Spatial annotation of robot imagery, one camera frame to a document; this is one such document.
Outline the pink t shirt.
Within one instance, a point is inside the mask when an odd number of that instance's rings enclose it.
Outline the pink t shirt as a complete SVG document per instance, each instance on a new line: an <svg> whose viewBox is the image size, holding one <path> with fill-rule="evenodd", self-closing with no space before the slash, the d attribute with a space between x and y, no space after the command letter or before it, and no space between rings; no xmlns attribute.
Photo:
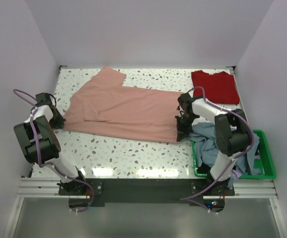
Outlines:
<svg viewBox="0 0 287 238"><path fill-rule="evenodd" d="M125 78L103 67L71 97L64 130L176 143L180 92L124 86Z"/></svg>

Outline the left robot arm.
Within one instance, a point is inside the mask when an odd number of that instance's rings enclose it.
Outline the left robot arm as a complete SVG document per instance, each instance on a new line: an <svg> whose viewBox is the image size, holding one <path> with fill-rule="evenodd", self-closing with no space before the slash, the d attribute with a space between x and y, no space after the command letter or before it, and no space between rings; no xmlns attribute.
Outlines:
<svg viewBox="0 0 287 238"><path fill-rule="evenodd" d="M55 97L50 93L33 97L18 89L13 92L32 106L29 118L13 128L26 161L53 171L60 178L58 186L69 195L92 196L82 172L61 154L54 130L62 129L65 119L57 109Z"/></svg>

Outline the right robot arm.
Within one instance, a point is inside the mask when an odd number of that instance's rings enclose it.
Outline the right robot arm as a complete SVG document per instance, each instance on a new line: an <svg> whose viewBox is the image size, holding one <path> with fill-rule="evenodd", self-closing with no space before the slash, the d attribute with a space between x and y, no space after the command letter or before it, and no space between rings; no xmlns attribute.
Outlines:
<svg viewBox="0 0 287 238"><path fill-rule="evenodd" d="M191 97L183 93L178 98L180 115L176 116L176 141L187 138L192 132L195 119L203 117L215 126L218 155L214 166L206 176L205 191L218 194L228 185L236 160L254 146L254 132L242 109L222 108L203 96Z"/></svg>

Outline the blue grey t shirt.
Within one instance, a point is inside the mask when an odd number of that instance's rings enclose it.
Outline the blue grey t shirt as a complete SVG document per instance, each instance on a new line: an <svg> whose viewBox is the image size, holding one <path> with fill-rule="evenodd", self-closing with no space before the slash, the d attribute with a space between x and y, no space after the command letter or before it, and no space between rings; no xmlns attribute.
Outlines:
<svg viewBox="0 0 287 238"><path fill-rule="evenodd" d="M213 167L219 153L215 138L215 125L210 122L193 125L193 132L189 135L189 139L194 143L192 147L195 175L201 176L202 174L197 173L197 167L200 167L202 163ZM255 134L253 147L236 161L233 170L239 171L242 176L261 176L262 169L255 167L255 161L260 159L259 145L260 138Z"/></svg>

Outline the folded red t shirt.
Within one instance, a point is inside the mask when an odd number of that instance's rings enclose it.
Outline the folded red t shirt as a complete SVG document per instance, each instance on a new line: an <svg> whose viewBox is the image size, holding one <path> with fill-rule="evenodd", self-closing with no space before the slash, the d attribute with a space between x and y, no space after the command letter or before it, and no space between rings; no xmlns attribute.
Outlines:
<svg viewBox="0 0 287 238"><path fill-rule="evenodd" d="M202 70L191 73L194 87L203 87L208 100L216 104L234 104L240 102L233 75L222 71L209 74Z"/></svg>

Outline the black garment in bin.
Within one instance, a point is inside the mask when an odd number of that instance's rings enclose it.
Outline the black garment in bin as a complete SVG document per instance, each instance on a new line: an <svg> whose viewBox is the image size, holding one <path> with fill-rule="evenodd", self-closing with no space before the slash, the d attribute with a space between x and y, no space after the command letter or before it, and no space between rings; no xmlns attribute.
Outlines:
<svg viewBox="0 0 287 238"><path fill-rule="evenodd" d="M197 167L197 173L199 174L207 174L210 171L211 167L202 163L200 167Z"/></svg>

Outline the lavender garment in bin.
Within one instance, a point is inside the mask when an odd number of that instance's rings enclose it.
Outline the lavender garment in bin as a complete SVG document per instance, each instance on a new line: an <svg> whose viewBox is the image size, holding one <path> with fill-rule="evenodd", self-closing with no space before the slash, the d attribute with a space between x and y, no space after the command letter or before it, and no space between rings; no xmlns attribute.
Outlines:
<svg viewBox="0 0 287 238"><path fill-rule="evenodd" d="M239 171L237 170L231 171L231 179L239 179L241 178L241 176L242 176L242 173L240 173Z"/></svg>

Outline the green plastic bin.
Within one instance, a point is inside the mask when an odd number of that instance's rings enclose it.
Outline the green plastic bin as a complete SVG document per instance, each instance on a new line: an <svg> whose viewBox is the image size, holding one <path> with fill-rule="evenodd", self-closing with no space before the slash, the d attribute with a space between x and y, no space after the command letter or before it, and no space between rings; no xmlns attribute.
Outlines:
<svg viewBox="0 0 287 238"><path fill-rule="evenodd" d="M260 159L255 161L255 167L261 168L263 174L261 176L241 176L241 179L259 179L259 180L275 179L276 178L275 167L273 164L272 156L268 147L265 134L261 130L254 130L254 134L258 135L260 138L260 145L258 149Z"/></svg>

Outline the aluminium frame rail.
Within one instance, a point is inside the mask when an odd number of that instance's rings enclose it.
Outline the aluminium frame rail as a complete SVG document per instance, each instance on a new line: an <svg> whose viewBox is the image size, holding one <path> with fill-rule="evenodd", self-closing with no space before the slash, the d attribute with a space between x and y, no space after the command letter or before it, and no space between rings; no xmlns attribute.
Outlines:
<svg viewBox="0 0 287 238"><path fill-rule="evenodd" d="M5 238L11 238L14 235L24 198L86 198L84 194L60 195L58 182L58 179L55 178L20 179L15 202L3 235ZM281 213L278 194L272 180L239 179L234 182L234 191L234 196L226 195L225 198L269 199L279 235L282 238L287 238L285 220Z"/></svg>

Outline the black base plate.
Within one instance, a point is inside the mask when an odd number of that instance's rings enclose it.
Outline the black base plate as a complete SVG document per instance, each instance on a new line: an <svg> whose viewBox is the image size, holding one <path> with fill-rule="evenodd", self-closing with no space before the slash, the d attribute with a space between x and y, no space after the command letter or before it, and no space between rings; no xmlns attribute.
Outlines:
<svg viewBox="0 0 287 238"><path fill-rule="evenodd" d="M201 206L210 212L225 207L234 196L229 181L212 184L205 179L87 178L84 182L59 182L59 195L69 197L71 209L104 207L108 203L181 204Z"/></svg>

